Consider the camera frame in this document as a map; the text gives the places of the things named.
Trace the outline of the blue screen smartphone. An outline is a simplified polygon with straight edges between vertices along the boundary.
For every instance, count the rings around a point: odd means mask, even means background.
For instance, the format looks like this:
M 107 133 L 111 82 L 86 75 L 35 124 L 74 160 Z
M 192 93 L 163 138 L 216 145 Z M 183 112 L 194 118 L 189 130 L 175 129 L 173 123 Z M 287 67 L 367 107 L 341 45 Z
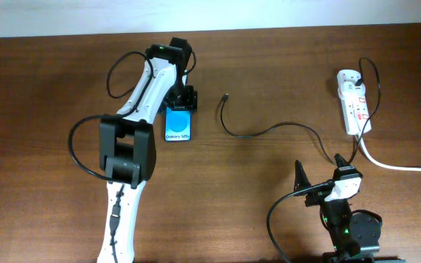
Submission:
M 167 142 L 183 142 L 191 139 L 191 113 L 167 108 L 164 139 Z

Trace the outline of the white power strip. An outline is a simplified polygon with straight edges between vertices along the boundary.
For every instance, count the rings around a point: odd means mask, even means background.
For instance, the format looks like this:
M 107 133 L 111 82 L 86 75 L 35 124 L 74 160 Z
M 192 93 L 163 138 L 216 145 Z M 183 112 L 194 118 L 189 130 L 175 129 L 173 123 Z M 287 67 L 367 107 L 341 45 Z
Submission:
M 360 136 L 363 132 L 367 133 L 371 130 L 371 124 L 367 123 L 370 117 L 366 98 L 364 96 L 343 96 L 341 86 L 344 81 L 361 80 L 358 71 L 352 69 L 342 69 L 337 74 L 338 96 L 341 100 L 341 109 L 344 116 L 346 133 L 352 136 Z

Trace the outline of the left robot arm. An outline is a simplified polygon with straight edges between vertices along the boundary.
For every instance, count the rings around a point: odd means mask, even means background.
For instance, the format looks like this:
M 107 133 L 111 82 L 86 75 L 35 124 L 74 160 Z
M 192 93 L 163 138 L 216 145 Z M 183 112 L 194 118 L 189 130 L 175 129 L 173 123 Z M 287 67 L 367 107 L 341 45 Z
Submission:
M 156 165 L 153 122 L 167 110 L 195 112 L 197 91 L 187 83 L 195 56 L 186 39 L 154 44 L 125 105 L 99 124 L 99 162 L 107 178 L 107 218 L 98 262 L 133 262 L 134 228 L 141 194 Z

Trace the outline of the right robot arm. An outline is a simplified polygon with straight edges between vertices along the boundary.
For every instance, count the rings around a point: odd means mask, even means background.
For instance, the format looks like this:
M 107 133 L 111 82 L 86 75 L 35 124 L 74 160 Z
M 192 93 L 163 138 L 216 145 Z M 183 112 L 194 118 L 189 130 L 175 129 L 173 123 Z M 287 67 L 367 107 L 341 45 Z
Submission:
M 334 251 L 322 254 L 323 262 L 373 262 L 379 251 L 381 216 L 368 210 L 351 210 L 349 199 L 360 192 L 363 175 L 340 155 L 337 168 L 324 183 L 311 185 L 300 161 L 295 162 L 294 191 L 305 206 L 318 206 Z

